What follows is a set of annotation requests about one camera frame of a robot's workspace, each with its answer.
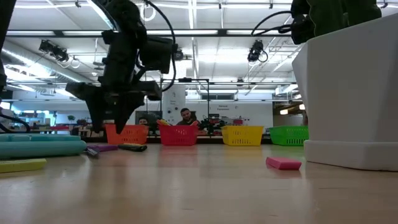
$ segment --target green plant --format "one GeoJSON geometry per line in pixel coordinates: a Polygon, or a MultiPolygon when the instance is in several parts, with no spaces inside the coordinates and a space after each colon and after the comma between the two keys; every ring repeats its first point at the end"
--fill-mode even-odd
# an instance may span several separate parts
{"type": "Polygon", "coordinates": [[[81,125],[81,126],[87,126],[87,121],[86,119],[78,119],[76,121],[77,125],[81,125]]]}
{"type": "Polygon", "coordinates": [[[76,119],[76,118],[75,118],[74,115],[68,115],[68,120],[69,120],[69,122],[72,123],[72,121],[74,121],[75,119],[76,119]]]}

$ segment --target teal mat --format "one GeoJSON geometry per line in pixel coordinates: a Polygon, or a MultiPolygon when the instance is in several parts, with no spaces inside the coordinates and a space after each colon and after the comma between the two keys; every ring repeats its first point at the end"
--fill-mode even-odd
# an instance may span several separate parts
{"type": "Polygon", "coordinates": [[[79,136],[66,134],[0,134],[0,159],[70,156],[86,147],[79,136]]]}

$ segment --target orange basket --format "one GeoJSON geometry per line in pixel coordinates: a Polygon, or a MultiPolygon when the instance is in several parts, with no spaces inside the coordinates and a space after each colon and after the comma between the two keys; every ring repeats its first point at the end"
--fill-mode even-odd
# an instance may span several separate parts
{"type": "Polygon", "coordinates": [[[145,125],[126,125],[122,133],[116,134],[115,124],[105,124],[105,129],[108,144],[145,144],[149,130],[145,125]]]}

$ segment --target table surface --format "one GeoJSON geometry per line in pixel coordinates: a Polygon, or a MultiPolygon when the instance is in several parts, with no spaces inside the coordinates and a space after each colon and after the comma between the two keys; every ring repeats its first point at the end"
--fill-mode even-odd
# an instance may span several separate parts
{"type": "Polygon", "coordinates": [[[0,223],[396,223],[398,173],[281,171],[267,156],[304,161],[302,147],[209,144],[49,158],[0,174],[0,223]]]}

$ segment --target plastic basket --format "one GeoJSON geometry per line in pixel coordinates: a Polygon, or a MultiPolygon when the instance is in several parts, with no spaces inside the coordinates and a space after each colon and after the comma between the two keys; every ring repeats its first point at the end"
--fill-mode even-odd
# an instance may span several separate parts
{"type": "Polygon", "coordinates": [[[105,124],[108,144],[135,143],[145,144],[149,128],[145,125],[126,125],[120,134],[116,134],[116,125],[105,124]]]}
{"type": "Polygon", "coordinates": [[[160,141],[166,146],[192,146],[197,142],[198,126],[196,125],[160,125],[159,130],[160,141]]]}
{"type": "Polygon", "coordinates": [[[261,144],[263,126],[224,126],[224,144],[229,146],[259,146],[261,144]]]}
{"type": "Polygon", "coordinates": [[[308,126],[279,126],[270,128],[273,144],[281,146],[303,146],[308,140],[308,126]]]}

